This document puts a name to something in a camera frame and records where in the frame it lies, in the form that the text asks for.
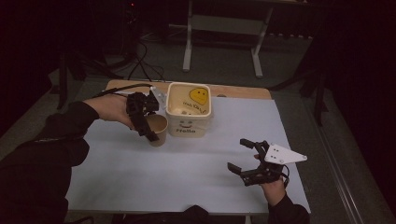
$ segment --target yellow container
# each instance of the yellow container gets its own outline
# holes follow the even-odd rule
[[[210,89],[206,85],[173,82],[166,99],[168,131],[176,137],[202,137],[212,117]]]

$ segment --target table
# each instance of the table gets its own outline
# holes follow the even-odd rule
[[[107,88],[136,83],[142,82],[112,80]],[[150,84],[164,92],[169,85]],[[269,140],[289,147],[275,102],[265,89],[209,87],[212,96],[227,97],[212,98],[214,118],[202,138],[177,138],[168,134],[163,146],[150,147],[146,138],[125,126],[97,120],[85,137],[91,146],[90,153],[83,164],[73,169],[66,195],[69,209],[111,213],[180,212],[198,204],[212,215],[250,216],[268,212],[262,189],[245,187],[239,176],[228,171],[227,162],[243,170],[258,166],[253,159],[257,152],[240,146],[240,138],[256,142]],[[226,116],[230,113],[240,118],[233,120]],[[295,164],[288,166],[288,194],[295,203],[310,211],[297,168]]]
[[[187,44],[184,53],[183,71],[190,71],[192,51],[191,35],[192,30],[195,29],[242,35],[257,35],[258,41],[256,46],[251,49],[251,56],[256,77],[262,77],[262,66],[260,63],[259,52],[262,47],[262,41],[264,40],[265,31],[267,30],[272,12],[273,8],[270,7],[266,12],[266,17],[263,21],[197,15],[192,13],[192,0],[190,0],[187,19]]]

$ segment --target hand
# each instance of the hand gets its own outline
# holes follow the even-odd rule
[[[134,129],[128,114],[126,113],[126,97],[117,94],[108,94],[83,101],[92,107],[102,120],[117,121]]]
[[[277,205],[286,195],[285,186],[283,185],[283,177],[280,176],[277,181],[272,183],[260,184],[264,191],[264,196],[271,206]]]

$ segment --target wooden table edge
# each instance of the wooden table edge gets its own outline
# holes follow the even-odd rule
[[[168,86],[171,82],[149,82],[149,81],[113,79],[108,81],[106,90],[125,87],[138,83],[146,83],[153,85],[162,92],[167,93]],[[272,99],[271,93],[265,88],[237,87],[237,86],[224,86],[224,85],[213,85],[213,84],[206,84],[206,85],[210,88],[212,96],[225,95],[226,97],[233,97],[233,98],[248,98],[248,99],[262,99],[262,100]],[[129,89],[129,91],[132,90],[149,92],[149,88],[144,88],[144,87]]]

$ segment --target dark background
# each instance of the dark background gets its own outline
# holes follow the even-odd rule
[[[187,1],[144,2],[135,2],[134,15],[163,36],[169,22],[186,23]],[[126,34],[121,24],[126,11],[131,10],[129,4],[105,0],[0,3],[0,92],[6,96],[1,106],[0,135],[51,88],[48,73],[58,68],[64,47],[81,50],[99,61],[104,51],[122,54],[134,50],[133,44],[124,48],[120,42],[120,36]],[[224,8],[219,7],[221,3],[200,4],[197,10],[209,14]],[[327,88],[332,90],[391,210],[396,211],[396,184],[390,181],[396,171],[396,6],[385,0],[338,4],[346,5],[346,9],[329,15],[318,8],[279,7],[268,33],[285,38],[314,37],[299,70],[317,68],[327,74]],[[233,11],[231,3],[223,6],[240,17],[262,15],[257,8],[246,13]]]

